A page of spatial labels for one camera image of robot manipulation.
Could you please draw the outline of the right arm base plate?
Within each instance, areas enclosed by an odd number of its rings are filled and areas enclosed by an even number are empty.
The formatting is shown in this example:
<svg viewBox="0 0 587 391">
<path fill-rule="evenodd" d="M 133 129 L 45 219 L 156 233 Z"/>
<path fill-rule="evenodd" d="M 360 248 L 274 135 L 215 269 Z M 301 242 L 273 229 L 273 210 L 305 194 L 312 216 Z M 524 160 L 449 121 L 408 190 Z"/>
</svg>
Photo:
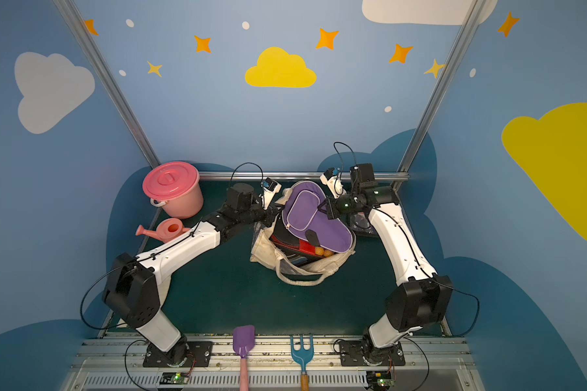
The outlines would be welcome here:
<svg viewBox="0 0 587 391">
<path fill-rule="evenodd" d="M 405 365 L 404 351 L 397 342 L 386 348 L 376 348 L 367 340 L 337 339 L 333 345 L 343 367 L 379 367 Z"/>
</svg>

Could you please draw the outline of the black red paddle case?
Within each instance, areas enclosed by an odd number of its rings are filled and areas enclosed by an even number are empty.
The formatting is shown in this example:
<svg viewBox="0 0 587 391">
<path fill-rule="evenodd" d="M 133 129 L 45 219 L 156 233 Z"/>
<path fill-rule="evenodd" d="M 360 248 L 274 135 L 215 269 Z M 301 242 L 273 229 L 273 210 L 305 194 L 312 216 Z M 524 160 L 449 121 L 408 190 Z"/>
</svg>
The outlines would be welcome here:
<svg viewBox="0 0 587 391">
<path fill-rule="evenodd" d="M 287 256 L 304 257 L 309 262 L 322 258 L 322 255 L 316 253 L 313 245 L 291 234 L 280 218 L 277 218 L 274 224 L 270 241 Z"/>
</svg>

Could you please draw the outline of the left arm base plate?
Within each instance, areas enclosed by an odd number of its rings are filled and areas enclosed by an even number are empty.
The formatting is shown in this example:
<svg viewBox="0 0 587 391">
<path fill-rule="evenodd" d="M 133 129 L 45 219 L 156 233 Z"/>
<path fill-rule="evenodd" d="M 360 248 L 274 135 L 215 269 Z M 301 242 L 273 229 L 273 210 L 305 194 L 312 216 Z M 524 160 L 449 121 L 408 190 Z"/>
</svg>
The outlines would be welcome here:
<svg viewBox="0 0 587 391">
<path fill-rule="evenodd" d="M 181 338 L 170 351 L 159 350 L 149 343 L 143 361 L 145 368 L 206 368 L 213 350 L 210 341 L 191 341 Z"/>
</svg>

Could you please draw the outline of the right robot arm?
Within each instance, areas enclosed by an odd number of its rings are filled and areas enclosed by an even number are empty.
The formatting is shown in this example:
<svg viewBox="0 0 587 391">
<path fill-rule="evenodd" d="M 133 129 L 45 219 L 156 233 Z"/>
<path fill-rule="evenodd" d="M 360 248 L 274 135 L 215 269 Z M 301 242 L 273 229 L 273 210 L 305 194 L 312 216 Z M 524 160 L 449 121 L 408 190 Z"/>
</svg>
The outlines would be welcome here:
<svg viewBox="0 0 587 391">
<path fill-rule="evenodd" d="M 417 246 L 396 191 L 378 183 L 371 164 L 353 166 L 352 189 L 341 184 L 339 171 L 327 169 L 322 184 L 333 194 L 320 210 L 330 219 L 363 213 L 375 229 L 391 261 L 396 289 L 385 301 L 385 314 L 368 327 L 367 343 L 375 350 L 396 344 L 411 332 L 444 319 L 453 283 L 439 275 Z"/>
</svg>

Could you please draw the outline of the purple paddle case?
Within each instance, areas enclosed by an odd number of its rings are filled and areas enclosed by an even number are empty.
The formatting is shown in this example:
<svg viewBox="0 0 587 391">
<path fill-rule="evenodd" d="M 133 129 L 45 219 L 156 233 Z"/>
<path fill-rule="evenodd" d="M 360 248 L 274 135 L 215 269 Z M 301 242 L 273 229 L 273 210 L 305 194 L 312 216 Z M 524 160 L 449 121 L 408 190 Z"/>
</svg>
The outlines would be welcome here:
<svg viewBox="0 0 587 391">
<path fill-rule="evenodd" d="M 345 253 L 352 248 L 355 238 L 351 230 L 338 218 L 329 219 L 320 210 L 326 207 L 327 198 L 317 183 L 297 182 L 285 195 L 281 219 L 290 234 L 334 253 Z"/>
</svg>

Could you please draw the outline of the clear-packaged red paddle set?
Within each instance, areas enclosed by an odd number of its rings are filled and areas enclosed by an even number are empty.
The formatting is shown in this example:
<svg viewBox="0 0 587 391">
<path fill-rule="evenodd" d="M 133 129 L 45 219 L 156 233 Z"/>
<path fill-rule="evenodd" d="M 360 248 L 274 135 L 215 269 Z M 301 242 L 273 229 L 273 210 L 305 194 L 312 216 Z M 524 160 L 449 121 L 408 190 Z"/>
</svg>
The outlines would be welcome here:
<svg viewBox="0 0 587 391">
<path fill-rule="evenodd" d="M 378 233 L 363 212 L 349 214 L 348 226 L 357 236 L 378 238 Z"/>
</svg>

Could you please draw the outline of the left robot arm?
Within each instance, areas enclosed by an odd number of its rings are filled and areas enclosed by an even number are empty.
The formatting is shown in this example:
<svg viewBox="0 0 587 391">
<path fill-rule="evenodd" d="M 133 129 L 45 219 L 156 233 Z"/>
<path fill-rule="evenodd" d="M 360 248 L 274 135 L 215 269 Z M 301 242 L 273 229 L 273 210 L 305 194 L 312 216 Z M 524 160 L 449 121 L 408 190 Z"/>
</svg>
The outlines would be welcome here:
<svg viewBox="0 0 587 391">
<path fill-rule="evenodd" d="M 272 203 L 280 190 L 281 185 L 270 178 L 262 182 L 261 195 L 247 183 L 233 184 L 219 209 L 179 237 L 136 256 L 121 254 L 107 277 L 104 304 L 144 337 L 165 365 L 179 367 L 188 356 L 187 338 L 162 309 L 172 276 L 246 227 L 272 223 L 282 210 Z"/>
</svg>

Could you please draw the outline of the cream canvas tote bag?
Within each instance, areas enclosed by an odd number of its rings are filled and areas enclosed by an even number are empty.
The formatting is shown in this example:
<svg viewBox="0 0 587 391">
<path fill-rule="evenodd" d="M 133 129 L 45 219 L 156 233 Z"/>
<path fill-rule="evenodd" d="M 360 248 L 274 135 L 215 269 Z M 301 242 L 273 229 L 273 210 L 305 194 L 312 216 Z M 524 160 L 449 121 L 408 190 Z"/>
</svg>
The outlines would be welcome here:
<svg viewBox="0 0 587 391">
<path fill-rule="evenodd" d="M 288 188 L 285 189 L 283 197 L 277 200 L 274 205 L 285 206 L 287 200 L 285 192 L 287 190 Z M 323 255 L 321 259 L 314 262 L 309 262 L 304 257 L 287 256 L 270 241 L 274 224 L 266 227 L 257 223 L 254 226 L 250 260 L 274 270 L 281 281 L 290 285 L 306 287 L 322 283 L 326 278 L 334 275 L 355 252 L 356 237 L 351 231 L 355 241 L 352 248 L 345 253 L 333 252 L 332 256 L 325 257 Z"/>
</svg>

